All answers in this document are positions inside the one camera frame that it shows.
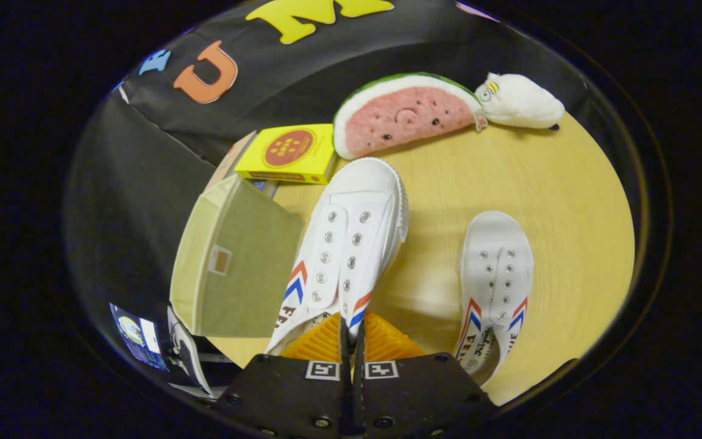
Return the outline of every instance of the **white canvas sneaker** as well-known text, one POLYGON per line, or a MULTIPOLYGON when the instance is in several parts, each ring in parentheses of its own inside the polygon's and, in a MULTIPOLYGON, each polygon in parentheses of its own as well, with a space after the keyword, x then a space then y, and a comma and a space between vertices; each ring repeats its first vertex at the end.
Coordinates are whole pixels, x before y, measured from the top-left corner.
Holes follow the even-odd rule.
POLYGON ((467 228, 459 261, 463 325, 455 356, 484 385, 519 336, 533 284, 533 253, 521 226, 503 212, 483 212, 467 228))
POLYGON ((407 234, 408 198, 390 164, 364 158, 341 169, 310 217, 264 353, 280 354, 335 312, 354 343, 373 287, 407 234))

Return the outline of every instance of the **felt letter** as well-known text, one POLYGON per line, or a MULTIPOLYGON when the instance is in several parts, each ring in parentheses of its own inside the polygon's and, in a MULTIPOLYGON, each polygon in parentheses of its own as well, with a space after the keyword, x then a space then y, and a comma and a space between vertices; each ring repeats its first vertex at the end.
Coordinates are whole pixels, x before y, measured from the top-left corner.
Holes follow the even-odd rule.
POLYGON ((237 64, 226 52, 221 50, 220 41, 207 46, 197 56, 197 61, 203 61, 203 59, 211 62, 220 72, 220 76, 215 83, 204 83, 203 80, 194 74, 194 66, 192 65, 183 69, 183 72, 178 75, 172 86, 180 88, 198 103, 209 104, 217 100, 235 83, 237 64))
MULTIPOLYGON (((335 0, 342 6, 340 14, 358 17, 395 8, 384 0, 335 0)), ((295 17, 318 23, 335 22, 332 0, 273 0, 251 11, 246 20, 263 19, 281 32, 281 42, 290 45, 316 31, 315 25, 298 22, 295 17)))
POLYGON ((140 72, 138 74, 142 75, 144 72, 148 72, 148 70, 158 70, 159 72, 164 71, 164 67, 167 66, 167 60, 169 59, 170 53, 171 52, 167 52, 162 49, 149 56, 148 59, 143 62, 142 66, 140 66, 140 72))

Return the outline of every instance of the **screw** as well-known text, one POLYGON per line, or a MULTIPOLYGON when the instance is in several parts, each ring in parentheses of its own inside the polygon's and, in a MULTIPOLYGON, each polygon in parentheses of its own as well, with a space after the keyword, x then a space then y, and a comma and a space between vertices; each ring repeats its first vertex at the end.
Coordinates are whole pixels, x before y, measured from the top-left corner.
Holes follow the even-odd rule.
POLYGON ((313 421, 313 425, 318 428, 327 428, 329 427, 329 424, 331 424, 331 422, 329 422, 329 419, 325 418, 318 418, 313 421))
POLYGON ((392 427, 394 423, 392 418, 378 418, 373 422, 373 426, 375 428, 389 428, 392 427))

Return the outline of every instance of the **red circular label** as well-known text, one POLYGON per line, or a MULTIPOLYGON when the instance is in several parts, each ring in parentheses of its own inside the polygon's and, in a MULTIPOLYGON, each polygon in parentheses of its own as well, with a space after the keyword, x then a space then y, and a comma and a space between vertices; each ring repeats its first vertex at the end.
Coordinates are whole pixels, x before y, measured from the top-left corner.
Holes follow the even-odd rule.
POLYGON ((273 141, 264 152, 264 163, 273 167, 289 165, 301 159, 313 146, 315 136, 308 130, 294 130, 273 141))

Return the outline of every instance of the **red white blue chevron stripe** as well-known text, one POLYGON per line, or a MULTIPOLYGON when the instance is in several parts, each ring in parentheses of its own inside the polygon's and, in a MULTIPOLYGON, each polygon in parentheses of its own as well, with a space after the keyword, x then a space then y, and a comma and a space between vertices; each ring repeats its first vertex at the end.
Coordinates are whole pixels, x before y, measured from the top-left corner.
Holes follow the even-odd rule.
POLYGON ((303 289, 306 282, 307 270, 305 270, 305 262, 300 261, 300 263, 294 267, 294 270, 292 270, 292 273, 289 275, 289 283, 287 284, 286 295, 283 297, 283 300, 286 300, 290 294, 296 291, 297 298, 300 299, 300 305, 302 305, 303 289))
POLYGON ((519 305, 518 308, 516 308, 516 310, 513 312, 513 320, 511 320, 511 324, 508 327, 509 332, 512 330, 514 325, 516 325, 516 323, 519 324, 519 330, 522 330, 522 325, 524 325, 524 312, 526 310, 527 298, 524 298, 524 302, 522 302, 521 305, 519 305))
POLYGON ((362 322, 362 317, 364 317, 364 311, 367 309, 367 303, 370 302, 370 297, 372 295, 373 291, 368 292, 366 295, 363 295, 358 301, 356 301, 356 305, 354 305, 353 307, 353 317, 351 317, 349 329, 353 328, 354 325, 359 325, 359 322, 362 322))
MULTIPOLYGON (((465 336, 467 335, 467 330, 470 328, 470 324, 473 323, 473 326, 476 327, 476 329, 481 332, 481 308, 478 306, 476 301, 473 300, 473 298, 470 298, 470 302, 467 304, 467 314, 465 314, 465 323, 463 323, 462 326, 462 333, 459 336, 460 341, 465 339, 465 336)), ((456 355, 459 356, 459 350, 462 348, 462 343, 459 343, 459 347, 457 347, 456 350, 456 355)))

